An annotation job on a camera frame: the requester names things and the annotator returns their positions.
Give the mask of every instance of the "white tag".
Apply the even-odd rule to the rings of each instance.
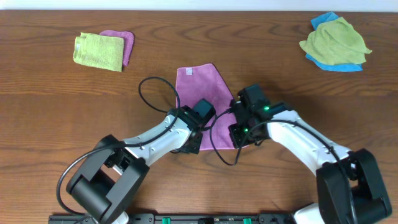
[[[185,72],[187,73],[187,75],[192,75],[192,68],[186,68]]]

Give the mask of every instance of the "robotic arm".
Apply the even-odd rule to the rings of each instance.
[[[239,101],[231,102],[237,123],[229,127],[235,147],[273,139],[292,151],[317,177],[319,204],[295,212],[290,223],[354,224],[350,216],[352,207],[359,224],[375,223],[391,214],[386,188],[369,151],[353,152],[332,142],[284,103],[271,105],[258,85],[241,90],[238,96]],[[169,131],[152,142],[129,147],[147,142],[169,128],[177,110],[177,120]],[[105,149],[88,157],[70,179],[67,192],[98,223],[128,223],[125,210],[149,166],[174,149],[198,154],[201,131],[214,115],[214,107],[206,100],[199,101],[192,109],[184,106],[170,110],[156,127],[123,140],[126,147]],[[110,135],[96,148],[118,143],[120,141]],[[333,147],[334,155],[326,147]],[[103,165],[121,175],[117,182],[101,170]],[[357,180],[358,185],[351,188],[347,177]]]

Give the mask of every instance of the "blue cloth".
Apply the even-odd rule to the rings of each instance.
[[[316,30],[318,26],[324,22],[330,22],[338,19],[339,17],[334,13],[334,12],[328,12],[325,14],[322,14],[314,19],[311,20],[312,27]],[[315,58],[313,58],[310,54],[305,55],[306,58],[310,59],[317,65],[320,69],[325,70],[325,71],[331,71],[331,72],[360,72],[362,71],[362,65],[361,64],[354,64],[354,63],[347,63],[347,64],[341,64],[341,65],[325,65],[317,61]]]

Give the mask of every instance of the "folded towel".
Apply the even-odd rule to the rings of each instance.
[[[342,17],[320,24],[307,40],[300,42],[300,46],[326,65],[364,63],[364,54],[372,52],[366,48],[361,35]]]
[[[123,45],[119,37],[81,33],[75,40],[73,60],[81,65],[121,72]]]
[[[129,59],[131,55],[132,45],[134,43],[134,34],[128,31],[115,31],[115,30],[104,30],[99,33],[100,35],[108,37],[120,37],[124,40],[123,49],[123,65],[127,66],[129,64]]]
[[[226,83],[213,64],[197,67],[184,67],[177,70],[175,89],[180,95],[181,105],[191,108],[201,99],[209,101],[220,114],[229,108],[233,99]],[[210,126],[214,117],[207,123]],[[213,142],[217,149],[234,149],[229,136],[228,127],[235,124],[234,114],[225,114],[213,126]],[[200,150],[213,149],[210,142],[209,131],[203,132]]]
[[[311,24],[313,29],[317,29],[319,24],[322,24],[324,22],[330,22],[338,19],[339,17],[334,13],[334,12],[327,12],[325,14],[322,14],[316,18],[313,18],[311,20]],[[360,72],[362,71],[362,65],[361,64],[354,64],[354,63],[346,63],[346,64],[339,64],[339,65],[325,65],[317,61],[315,58],[313,58],[310,54],[305,55],[306,58],[310,59],[317,65],[320,69],[325,70],[325,71],[331,71],[331,72]]]

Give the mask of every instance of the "wooden table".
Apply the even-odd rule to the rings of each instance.
[[[132,137],[163,119],[139,99],[138,83],[148,76],[175,83],[178,67],[204,63],[216,65],[234,95],[259,83],[325,136],[370,150],[397,210],[398,14],[338,13],[373,50],[358,73],[325,72],[305,58],[299,41],[319,14],[0,11],[0,223],[45,223],[62,213],[55,186],[69,163],[105,135]],[[106,29],[135,34],[129,66],[118,73],[75,64],[75,37]],[[144,89],[158,107],[173,106],[163,83]],[[230,161],[235,153],[222,152]],[[129,210],[258,213],[316,201],[312,173],[266,141],[245,148],[236,167],[213,151],[167,154],[151,166]],[[397,213],[383,221],[397,222]]]

